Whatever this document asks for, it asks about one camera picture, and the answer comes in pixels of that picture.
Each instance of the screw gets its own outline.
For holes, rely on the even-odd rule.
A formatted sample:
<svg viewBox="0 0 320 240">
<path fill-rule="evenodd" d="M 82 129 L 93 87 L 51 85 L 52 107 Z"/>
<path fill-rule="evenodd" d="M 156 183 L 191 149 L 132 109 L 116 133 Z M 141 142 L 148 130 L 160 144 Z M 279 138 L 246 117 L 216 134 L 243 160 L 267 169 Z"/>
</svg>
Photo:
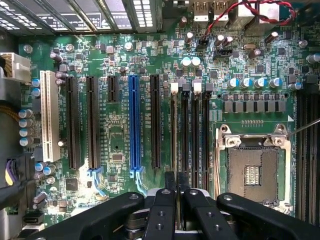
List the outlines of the screw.
<svg viewBox="0 0 320 240">
<path fill-rule="evenodd" d="M 197 195 L 197 194 L 198 194 L 198 191 L 192 189 L 192 190 L 190 191 L 190 194 L 191 194 L 191 195 Z"/>
<path fill-rule="evenodd" d="M 162 190 L 161 193 L 162 193 L 162 194 L 170 194 L 171 192 L 170 192 L 168 189 L 164 189 L 164 190 Z"/>
<path fill-rule="evenodd" d="M 224 195 L 223 198 L 227 201 L 231 201 L 232 200 L 232 196 L 230 195 Z"/>
<path fill-rule="evenodd" d="M 138 199 L 139 198 L 139 196 L 137 195 L 137 194 L 132 194 L 130 197 L 129 197 L 129 199 L 131 199 L 131 200 L 135 200 L 135 199 Z"/>
</svg>

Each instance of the blue pcie slot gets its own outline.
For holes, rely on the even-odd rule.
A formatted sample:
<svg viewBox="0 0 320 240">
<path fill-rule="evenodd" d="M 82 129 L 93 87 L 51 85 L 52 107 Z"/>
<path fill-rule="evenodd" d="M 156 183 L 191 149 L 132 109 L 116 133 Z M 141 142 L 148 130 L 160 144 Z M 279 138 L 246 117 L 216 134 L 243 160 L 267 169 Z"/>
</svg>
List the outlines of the blue pcie slot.
<svg viewBox="0 0 320 240">
<path fill-rule="evenodd" d="M 138 75 L 129 75 L 130 171 L 141 170 L 140 91 Z"/>
</svg>

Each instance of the black connector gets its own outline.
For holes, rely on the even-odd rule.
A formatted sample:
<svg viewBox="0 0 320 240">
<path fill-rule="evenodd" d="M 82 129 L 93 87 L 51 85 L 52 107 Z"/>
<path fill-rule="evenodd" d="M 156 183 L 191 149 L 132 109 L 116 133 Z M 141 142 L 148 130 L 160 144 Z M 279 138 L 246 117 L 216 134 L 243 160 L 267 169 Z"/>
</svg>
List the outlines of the black connector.
<svg viewBox="0 0 320 240">
<path fill-rule="evenodd" d="M 79 93 L 78 80 L 68 76 L 65 79 L 66 101 L 66 139 L 70 169 L 78 169 L 80 158 L 80 125 L 79 125 Z"/>
<path fill-rule="evenodd" d="M 99 117 L 99 83 L 94 76 L 87 76 L 86 82 L 86 121 L 87 154 L 89 169 L 101 166 L 100 153 L 100 117 Z"/>
<path fill-rule="evenodd" d="M 42 224 L 45 220 L 45 214 L 42 212 L 29 212 L 22 218 L 26 224 Z"/>
<path fill-rule="evenodd" d="M 108 103 L 119 102 L 119 81 L 116 76 L 108 76 Z"/>
<path fill-rule="evenodd" d="M 154 169 L 161 167 L 161 90 L 159 74 L 150 75 L 151 94 L 151 161 Z"/>
</svg>

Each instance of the black pcie slot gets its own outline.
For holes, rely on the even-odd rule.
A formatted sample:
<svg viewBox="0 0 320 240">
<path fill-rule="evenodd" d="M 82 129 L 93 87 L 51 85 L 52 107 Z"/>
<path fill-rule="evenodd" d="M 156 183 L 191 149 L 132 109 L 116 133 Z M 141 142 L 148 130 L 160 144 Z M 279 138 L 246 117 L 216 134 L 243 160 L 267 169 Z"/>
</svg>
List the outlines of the black pcie slot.
<svg viewBox="0 0 320 240">
<path fill-rule="evenodd" d="M 161 92 L 160 77 L 150 75 L 151 94 L 151 160 L 154 169 L 161 167 Z"/>
<path fill-rule="evenodd" d="M 100 121 L 99 121 L 99 84 L 94 76 L 87 76 L 86 81 L 86 110 L 87 110 L 87 155 L 89 169 L 101 166 L 100 154 Z"/>
<path fill-rule="evenodd" d="M 187 173 L 189 163 L 189 93 L 181 93 L 181 171 Z"/>
<path fill-rule="evenodd" d="M 80 127 L 79 127 L 79 94 L 78 80 L 68 76 L 65 79 L 66 101 L 66 138 L 70 169 L 78 169 L 80 158 Z"/>
<path fill-rule="evenodd" d="M 199 96 L 192 94 L 191 101 L 192 138 L 192 187 L 199 187 Z"/>
<path fill-rule="evenodd" d="M 209 111 L 210 111 L 210 94 L 204 93 L 202 98 L 202 154 L 203 154 L 203 188 L 209 190 L 209 163 L 210 163 L 210 139 L 209 139 Z"/>
</svg>

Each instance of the white pci slot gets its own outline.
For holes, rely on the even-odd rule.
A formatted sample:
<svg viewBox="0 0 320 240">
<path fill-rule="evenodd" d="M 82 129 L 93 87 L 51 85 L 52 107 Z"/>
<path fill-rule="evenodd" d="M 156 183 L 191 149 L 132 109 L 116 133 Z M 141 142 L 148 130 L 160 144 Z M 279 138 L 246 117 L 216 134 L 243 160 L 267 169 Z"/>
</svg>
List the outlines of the white pci slot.
<svg viewBox="0 0 320 240">
<path fill-rule="evenodd" d="M 59 96 L 55 73 L 40 71 L 43 161 L 61 158 L 59 141 Z"/>
</svg>

